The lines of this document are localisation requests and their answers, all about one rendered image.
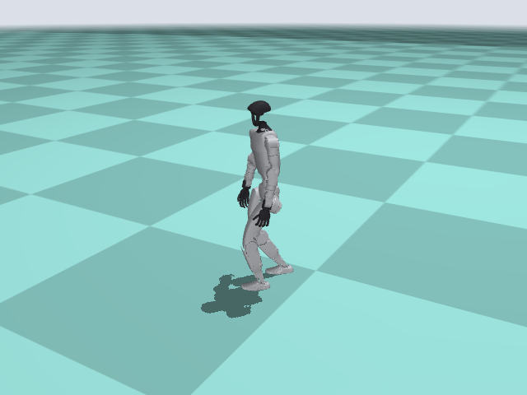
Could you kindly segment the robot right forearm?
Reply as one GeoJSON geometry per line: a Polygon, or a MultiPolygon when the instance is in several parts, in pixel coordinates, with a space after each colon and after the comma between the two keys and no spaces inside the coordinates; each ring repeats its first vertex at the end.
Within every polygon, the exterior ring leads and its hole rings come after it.
{"type": "Polygon", "coordinates": [[[251,184],[252,184],[252,180],[254,178],[254,172],[256,170],[256,165],[252,164],[251,162],[247,161],[247,170],[245,172],[245,178],[244,180],[246,181],[246,187],[250,187],[251,184]]]}

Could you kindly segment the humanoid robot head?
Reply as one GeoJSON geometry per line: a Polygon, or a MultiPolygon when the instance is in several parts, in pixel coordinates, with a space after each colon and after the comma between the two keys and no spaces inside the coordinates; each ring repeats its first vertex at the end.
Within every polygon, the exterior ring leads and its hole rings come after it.
{"type": "MultiPolygon", "coordinates": [[[[272,129],[267,125],[266,122],[259,121],[260,115],[263,115],[264,113],[266,113],[266,112],[271,110],[271,107],[270,107],[270,105],[267,102],[265,102],[263,100],[255,101],[254,103],[252,103],[247,108],[247,110],[249,110],[251,112],[253,125],[255,127],[259,126],[259,129],[257,129],[257,131],[256,131],[257,133],[265,132],[265,130],[261,131],[260,130],[261,128],[265,128],[265,129],[268,129],[269,131],[272,131],[272,129]],[[256,115],[256,121],[255,121],[255,118],[254,118],[255,115],[256,115]]],[[[268,130],[266,130],[266,131],[268,131],[268,130]]]]}

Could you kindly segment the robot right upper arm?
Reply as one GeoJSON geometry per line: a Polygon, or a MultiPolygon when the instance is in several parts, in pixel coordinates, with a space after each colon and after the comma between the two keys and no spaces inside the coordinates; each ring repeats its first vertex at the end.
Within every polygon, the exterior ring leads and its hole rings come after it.
{"type": "MultiPolygon", "coordinates": [[[[251,133],[252,133],[253,130],[254,130],[254,128],[253,128],[253,129],[250,129],[250,148],[251,148],[251,150],[252,150],[252,147],[251,147],[251,133]]],[[[252,150],[252,153],[250,153],[250,154],[248,155],[248,161],[251,162],[252,164],[256,165],[256,164],[255,164],[255,160],[254,160],[253,150],[252,150]]]]}

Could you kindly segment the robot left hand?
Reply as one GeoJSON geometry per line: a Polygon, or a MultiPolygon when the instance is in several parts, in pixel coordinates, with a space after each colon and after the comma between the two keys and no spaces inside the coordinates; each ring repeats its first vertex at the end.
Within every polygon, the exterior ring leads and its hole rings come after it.
{"type": "Polygon", "coordinates": [[[266,226],[268,226],[268,224],[269,224],[269,219],[270,219],[270,212],[269,212],[269,210],[271,210],[272,207],[270,207],[270,208],[269,207],[264,207],[264,204],[265,204],[265,199],[263,200],[263,204],[262,204],[262,208],[263,209],[259,212],[259,214],[256,217],[253,218],[253,221],[254,221],[257,217],[259,217],[258,222],[255,224],[255,225],[259,225],[259,227],[260,226],[265,227],[266,221],[267,221],[267,225],[266,226]],[[261,220],[261,222],[260,222],[260,220],[261,220]],[[259,224],[259,222],[260,222],[260,224],[259,224]]]}

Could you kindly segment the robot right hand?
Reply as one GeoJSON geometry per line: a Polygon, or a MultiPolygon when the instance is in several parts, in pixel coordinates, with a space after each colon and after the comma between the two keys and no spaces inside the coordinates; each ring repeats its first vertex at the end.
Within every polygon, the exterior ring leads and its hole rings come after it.
{"type": "Polygon", "coordinates": [[[242,188],[243,189],[240,190],[240,193],[239,193],[239,195],[237,197],[237,201],[240,203],[240,206],[243,207],[243,208],[248,207],[247,203],[249,204],[249,196],[250,196],[249,189],[251,187],[251,186],[250,187],[246,187],[245,185],[246,185],[246,181],[243,180],[243,184],[242,184],[242,188]],[[247,203],[246,203],[246,198],[247,198],[247,203]],[[245,200],[245,204],[244,204],[244,200],[245,200]],[[241,203],[242,203],[242,205],[241,205],[241,203]]]}

